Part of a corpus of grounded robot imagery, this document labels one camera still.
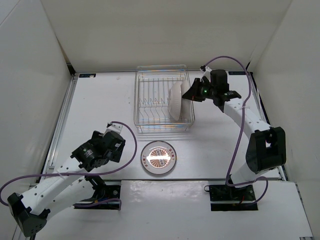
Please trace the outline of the plain white plate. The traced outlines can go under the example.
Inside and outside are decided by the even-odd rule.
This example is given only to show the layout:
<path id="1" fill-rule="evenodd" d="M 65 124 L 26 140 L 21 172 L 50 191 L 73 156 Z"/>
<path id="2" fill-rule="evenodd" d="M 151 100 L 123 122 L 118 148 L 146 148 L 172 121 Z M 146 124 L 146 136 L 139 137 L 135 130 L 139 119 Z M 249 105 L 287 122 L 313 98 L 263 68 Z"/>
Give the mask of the plain white plate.
<path id="1" fill-rule="evenodd" d="M 183 96 L 189 89 L 190 85 L 187 80 L 184 80 L 180 85 L 181 88 L 181 96 Z M 190 100 L 181 98 L 181 109 L 180 109 L 180 116 L 182 118 L 188 118 L 190 115 Z"/>

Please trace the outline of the orange patterned round plate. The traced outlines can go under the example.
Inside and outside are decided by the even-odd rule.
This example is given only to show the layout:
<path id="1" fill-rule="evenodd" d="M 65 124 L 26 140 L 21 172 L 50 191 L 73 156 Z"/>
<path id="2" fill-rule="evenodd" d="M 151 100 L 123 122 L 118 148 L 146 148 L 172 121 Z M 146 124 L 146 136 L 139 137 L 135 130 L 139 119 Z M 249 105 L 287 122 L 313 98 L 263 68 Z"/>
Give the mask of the orange patterned round plate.
<path id="1" fill-rule="evenodd" d="M 167 141 L 155 140 L 146 144 L 140 153 L 142 168 L 150 175 L 165 176 L 176 166 L 177 152 Z"/>

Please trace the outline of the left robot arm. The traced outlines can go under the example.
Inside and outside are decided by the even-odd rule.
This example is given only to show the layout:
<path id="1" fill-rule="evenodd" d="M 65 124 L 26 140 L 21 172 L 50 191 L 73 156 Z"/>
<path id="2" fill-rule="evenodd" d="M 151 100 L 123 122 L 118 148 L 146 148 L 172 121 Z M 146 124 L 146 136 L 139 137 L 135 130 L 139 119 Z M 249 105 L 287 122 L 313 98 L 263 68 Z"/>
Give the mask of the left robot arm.
<path id="1" fill-rule="evenodd" d="M 125 143 L 119 131 L 94 131 L 91 139 L 54 171 L 54 176 L 22 194 L 12 193 L 7 198 L 9 209 L 24 236 L 35 236 L 51 217 L 77 202 L 103 198 L 105 182 L 98 175 L 86 174 L 110 161 L 118 163 Z"/>

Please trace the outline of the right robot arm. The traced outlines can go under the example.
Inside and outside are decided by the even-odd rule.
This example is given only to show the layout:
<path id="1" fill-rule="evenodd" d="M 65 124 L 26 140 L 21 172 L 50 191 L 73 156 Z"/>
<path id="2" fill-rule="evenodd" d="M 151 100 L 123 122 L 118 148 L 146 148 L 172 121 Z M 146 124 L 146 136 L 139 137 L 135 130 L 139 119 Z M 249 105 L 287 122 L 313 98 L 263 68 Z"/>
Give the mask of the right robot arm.
<path id="1" fill-rule="evenodd" d="M 245 163 L 236 171 L 227 170 L 224 193 L 230 200 L 238 199 L 243 188 L 253 184 L 261 176 L 286 163 L 286 134 L 281 127 L 272 127 L 247 106 L 246 101 L 230 90 L 225 70 L 203 67 L 203 76 L 195 78 L 182 98 L 203 102 L 211 99 L 222 113 L 229 116 L 240 128 L 240 135 L 248 138 Z"/>

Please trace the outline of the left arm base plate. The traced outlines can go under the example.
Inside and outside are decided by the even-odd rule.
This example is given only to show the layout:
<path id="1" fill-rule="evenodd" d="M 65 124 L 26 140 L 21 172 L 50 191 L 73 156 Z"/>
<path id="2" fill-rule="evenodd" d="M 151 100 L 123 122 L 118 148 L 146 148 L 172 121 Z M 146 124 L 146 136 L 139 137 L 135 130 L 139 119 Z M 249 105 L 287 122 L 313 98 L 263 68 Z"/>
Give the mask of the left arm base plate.
<path id="1" fill-rule="evenodd" d="M 120 199 L 121 197 L 121 182 L 106 181 L 106 186 L 93 194 L 91 198 L 77 202 L 74 209 L 81 210 L 119 210 L 120 202 L 113 200 L 105 202 L 109 199 Z"/>

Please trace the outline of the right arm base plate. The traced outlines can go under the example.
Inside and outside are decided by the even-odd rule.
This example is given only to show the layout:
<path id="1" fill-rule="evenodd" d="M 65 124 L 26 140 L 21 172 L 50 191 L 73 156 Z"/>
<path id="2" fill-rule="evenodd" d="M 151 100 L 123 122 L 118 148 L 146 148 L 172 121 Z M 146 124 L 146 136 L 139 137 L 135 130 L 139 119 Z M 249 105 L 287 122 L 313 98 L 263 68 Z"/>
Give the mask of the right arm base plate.
<path id="1" fill-rule="evenodd" d="M 212 212 L 257 211 L 256 196 L 252 185 L 241 188 L 224 184 L 205 185 L 204 191 L 209 193 L 210 210 Z"/>

